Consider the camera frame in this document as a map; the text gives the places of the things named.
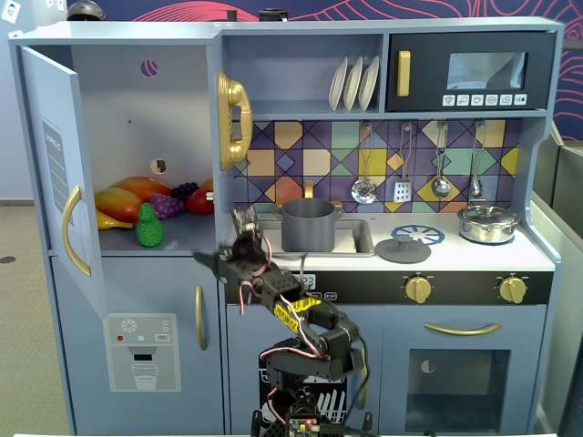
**toy fruit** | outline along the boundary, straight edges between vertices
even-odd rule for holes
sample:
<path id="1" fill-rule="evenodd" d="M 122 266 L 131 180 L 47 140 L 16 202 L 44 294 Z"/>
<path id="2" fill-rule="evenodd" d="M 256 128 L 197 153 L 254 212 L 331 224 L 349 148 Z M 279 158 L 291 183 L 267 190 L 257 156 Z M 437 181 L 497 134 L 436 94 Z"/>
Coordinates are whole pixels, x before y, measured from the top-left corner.
<path id="1" fill-rule="evenodd" d="M 210 178 L 204 184 L 202 184 L 201 188 L 207 189 L 208 191 L 214 191 L 214 185 L 212 182 L 212 178 Z"/>
<path id="2" fill-rule="evenodd" d="M 97 209 L 124 223 L 138 221 L 139 207 L 142 203 L 138 196 L 122 188 L 109 187 L 95 193 Z"/>
<path id="3" fill-rule="evenodd" d="M 170 196 L 155 194 L 150 198 L 149 203 L 156 211 L 156 219 L 160 220 L 169 219 L 184 211 L 184 202 Z"/>
<path id="4" fill-rule="evenodd" d="M 212 200 L 207 200 L 207 189 L 199 188 L 186 202 L 186 209 L 193 214 L 210 214 L 214 209 L 215 205 Z"/>
<path id="5" fill-rule="evenodd" d="M 155 194 L 169 196 L 172 192 L 170 187 L 164 182 L 152 178 L 146 178 L 144 176 L 125 178 L 112 185 L 112 187 L 123 188 L 127 191 L 131 191 L 139 197 L 142 203 L 149 202 L 149 198 Z"/>
<path id="6" fill-rule="evenodd" d="M 186 202 L 189 197 L 192 196 L 192 193 L 194 193 L 197 189 L 199 189 L 199 186 L 196 182 L 182 184 L 172 189 L 172 197 L 179 198 L 183 202 Z"/>
<path id="7" fill-rule="evenodd" d="M 156 211 L 149 203 L 139 209 L 139 222 L 136 225 L 138 241 L 142 246 L 155 248 L 164 240 L 164 227 L 156 218 Z"/>
<path id="8" fill-rule="evenodd" d="M 99 209 L 96 209 L 97 213 L 97 229 L 111 229 L 111 228 L 126 228 L 132 229 L 134 227 L 133 223 L 122 223 L 119 220 L 115 220 L 110 216 L 106 216 L 103 212 Z"/>

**microwave window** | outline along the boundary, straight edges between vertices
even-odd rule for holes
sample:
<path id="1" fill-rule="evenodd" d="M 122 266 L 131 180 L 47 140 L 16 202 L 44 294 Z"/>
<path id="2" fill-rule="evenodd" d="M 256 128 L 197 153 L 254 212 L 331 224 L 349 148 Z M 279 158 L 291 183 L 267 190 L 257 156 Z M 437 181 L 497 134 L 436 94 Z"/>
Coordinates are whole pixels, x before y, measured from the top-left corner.
<path id="1" fill-rule="evenodd" d="M 526 66 L 524 52 L 452 53 L 447 89 L 520 89 Z"/>

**sink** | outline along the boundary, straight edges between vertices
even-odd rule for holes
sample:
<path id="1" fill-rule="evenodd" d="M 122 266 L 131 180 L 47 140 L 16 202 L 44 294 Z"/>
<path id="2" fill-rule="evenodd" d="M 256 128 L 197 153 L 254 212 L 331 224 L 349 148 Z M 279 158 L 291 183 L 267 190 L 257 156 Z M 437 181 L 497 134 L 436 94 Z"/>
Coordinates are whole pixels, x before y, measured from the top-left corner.
<path id="1" fill-rule="evenodd" d="M 273 255 L 299 258 L 303 252 L 285 252 L 281 248 L 281 222 L 263 220 L 259 222 L 263 235 L 271 244 Z M 338 220 L 335 226 L 336 246 L 332 252 L 308 252 L 309 257 L 349 258 L 371 257 L 375 254 L 371 230 L 364 220 Z"/>

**robotic arm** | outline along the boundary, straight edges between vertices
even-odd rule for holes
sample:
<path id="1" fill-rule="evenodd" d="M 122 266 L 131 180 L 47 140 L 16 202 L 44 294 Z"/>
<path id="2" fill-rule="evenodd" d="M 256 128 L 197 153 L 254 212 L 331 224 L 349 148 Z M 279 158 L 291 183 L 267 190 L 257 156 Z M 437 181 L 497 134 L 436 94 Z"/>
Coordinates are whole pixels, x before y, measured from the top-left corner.
<path id="1" fill-rule="evenodd" d="M 269 245 L 267 256 L 261 248 L 263 236 L 253 208 L 234 210 L 232 216 L 237 230 L 234 244 L 213 254 L 197 253 L 195 259 L 211 268 L 227 288 L 239 289 L 241 313 L 243 292 L 248 296 L 253 293 L 263 307 L 298 335 L 261 354 L 272 393 L 286 391 L 293 398 L 283 421 L 286 435 L 298 437 L 300 429 L 306 430 L 307 422 L 310 435 L 335 433 L 320 431 L 325 417 L 317 412 L 313 396 L 302 382 L 308 376 L 336 381 L 361 371 L 365 365 L 368 368 L 361 350 L 352 347 L 359 340 L 363 342 L 359 328 L 335 305 L 311 296 L 288 270 L 271 262 Z M 313 325 L 326 331 L 318 334 Z M 271 435 L 281 435 L 281 430 Z"/>

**colorful tile backsplash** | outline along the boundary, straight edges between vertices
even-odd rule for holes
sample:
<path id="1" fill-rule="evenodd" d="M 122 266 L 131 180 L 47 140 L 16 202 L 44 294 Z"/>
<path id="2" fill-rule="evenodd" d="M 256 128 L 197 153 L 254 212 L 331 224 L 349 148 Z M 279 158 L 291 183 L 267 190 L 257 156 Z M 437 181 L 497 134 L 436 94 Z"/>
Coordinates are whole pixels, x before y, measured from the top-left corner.
<path id="1" fill-rule="evenodd" d="M 404 163 L 399 155 L 402 123 L 370 122 L 373 130 L 365 137 L 359 121 L 256 122 L 247 159 L 231 171 L 234 200 L 240 206 L 254 204 L 258 212 L 272 212 L 276 203 L 300 198 L 305 181 L 312 180 L 315 197 L 340 200 L 346 212 L 457 212 L 467 203 L 475 121 L 448 120 L 444 176 L 451 193 L 447 198 L 437 198 L 431 190 L 438 162 L 437 122 L 412 121 L 407 162 L 412 201 L 393 203 L 394 183 Z M 483 174 L 483 198 L 501 207 L 508 207 L 512 199 L 521 127 L 522 120 L 486 121 L 478 172 Z M 481 139 L 478 136 L 476 148 Z M 408 140 L 405 134 L 405 158 Z M 351 186 L 363 175 L 358 149 L 362 141 L 370 141 L 368 175 L 379 188 L 378 201 L 371 205 L 359 205 L 351 196 Z"/>

